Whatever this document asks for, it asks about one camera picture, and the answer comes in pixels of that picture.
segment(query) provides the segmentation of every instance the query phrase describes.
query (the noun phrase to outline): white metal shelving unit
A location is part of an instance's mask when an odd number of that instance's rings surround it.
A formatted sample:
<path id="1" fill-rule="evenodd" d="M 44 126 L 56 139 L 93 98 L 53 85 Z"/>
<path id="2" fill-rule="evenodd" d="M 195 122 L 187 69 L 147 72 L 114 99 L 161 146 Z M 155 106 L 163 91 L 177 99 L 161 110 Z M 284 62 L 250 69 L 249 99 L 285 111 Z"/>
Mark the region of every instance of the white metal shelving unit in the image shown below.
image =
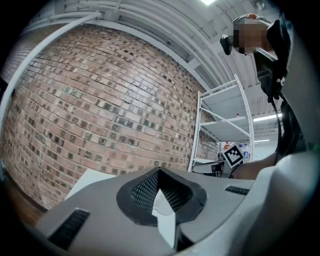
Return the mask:
<path id="1" fill-rule="evenodd" d="M 249 141 L 249 160 L 253 160 L 255 147 L 254 125 L 241 82 L 236 74 L 234 80 L 200 94 L 198 92 L 194 143 L 188 172 L 195 163 L 211 160 L 196 157 L 199 132 L 218 142 Z M 201 111 L 209 113 L 217 121 L 201 123 Z"/>

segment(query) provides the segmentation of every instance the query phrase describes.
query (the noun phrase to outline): black slot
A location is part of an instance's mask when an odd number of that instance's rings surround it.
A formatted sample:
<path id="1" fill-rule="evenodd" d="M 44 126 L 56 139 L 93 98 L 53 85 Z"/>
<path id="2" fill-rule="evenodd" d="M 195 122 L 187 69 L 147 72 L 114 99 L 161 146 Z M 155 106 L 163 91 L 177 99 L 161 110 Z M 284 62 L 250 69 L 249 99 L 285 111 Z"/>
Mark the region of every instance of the black slot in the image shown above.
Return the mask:
<path id="1" fill-rule="evenodd" d="M 246 189 L 246 188 L 241 188 L 241 187 L 236 187 L 236 186 L 228 186 L 226 189 L 226 191 L 229 191 L 231 193 L 235 193 L 235 194 L 239 194 L 239 195 L 244 195 L 246 196 L 250 189 Z"/>
<path id="2" fill-rule="evenodd" d="M 49 241 L 61 249 L 67 250 L 90 213 L 76 209 L 64 223 L 49 237 Z"/>

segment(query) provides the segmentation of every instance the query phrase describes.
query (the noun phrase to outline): white ceiling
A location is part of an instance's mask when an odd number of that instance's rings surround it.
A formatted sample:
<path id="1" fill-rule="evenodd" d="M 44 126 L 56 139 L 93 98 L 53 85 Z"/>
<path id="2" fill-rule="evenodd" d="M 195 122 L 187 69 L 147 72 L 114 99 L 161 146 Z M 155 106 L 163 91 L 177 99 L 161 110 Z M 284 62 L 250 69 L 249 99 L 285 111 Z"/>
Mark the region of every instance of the white ceiling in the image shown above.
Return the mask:
<path id="1" fill-rule="evenodd" d="M 70 12 L 100 11 L 103 19 L 139 30 L 172 49 L 201 76 L 206 88 L 214 88 L 237 74 L 254 118 L 269 116 L 273 109 L 262 92 L 253 55 L 235 50 L 224 54 L 219 39 L 230 35 L 233 20 L 256 13 L 273 21 L 277 10 L 264 0 L 216 0 L 209 6 L 201 0 L 53 0 L 31 22 Z M 276 102 L 280 109 L 281 102 Z M 275 119 L 255 122 L 256 136 L 277 132 Z"/>

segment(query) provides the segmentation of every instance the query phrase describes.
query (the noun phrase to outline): brick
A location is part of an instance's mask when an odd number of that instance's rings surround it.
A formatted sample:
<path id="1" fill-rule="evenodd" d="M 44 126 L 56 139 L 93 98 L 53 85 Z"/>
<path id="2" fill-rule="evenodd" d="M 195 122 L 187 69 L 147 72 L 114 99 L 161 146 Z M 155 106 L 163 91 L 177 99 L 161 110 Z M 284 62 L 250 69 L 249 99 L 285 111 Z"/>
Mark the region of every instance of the brick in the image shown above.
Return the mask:
<path id="1" fill-rule="evenodd" d="M 53 27 L 18 41 L 1 72 L 7 83 Z M 192 75 L 143 40 L 79 26 L 21 76 L 6 114 L 3 160 L 19 186 L 48 209 L 87 168 L 117 175 L 149 166 L 186 170 L 198 91 Z M 218 151 L 201 133 L 197 157 L 216 160 Z"/>

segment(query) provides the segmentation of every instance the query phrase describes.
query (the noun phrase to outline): vent grille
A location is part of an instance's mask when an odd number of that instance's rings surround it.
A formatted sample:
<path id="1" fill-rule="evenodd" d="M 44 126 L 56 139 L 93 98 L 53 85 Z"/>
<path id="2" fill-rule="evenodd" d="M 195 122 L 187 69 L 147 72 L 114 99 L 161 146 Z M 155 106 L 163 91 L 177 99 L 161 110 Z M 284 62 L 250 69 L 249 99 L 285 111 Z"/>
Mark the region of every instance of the vent grille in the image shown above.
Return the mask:
<path id="1" fill-rule="evenodd" d="M 67 250 L 89 215 L 87 211 L 76 209 L 48 240 L 61 249 Z"/>
<path id="2" fill-rule="evenodd" d="M 228 186 L 226 189 L 226 191 L 229 191 L 231 193 L 235 193 L 235 194 L 239 194 L 239 195 L 244 195 L 246 196 L 250 189 L 246 189 L 246 188 L 241 188 L 241 187 L 236 187 L 236 186 Z"/>

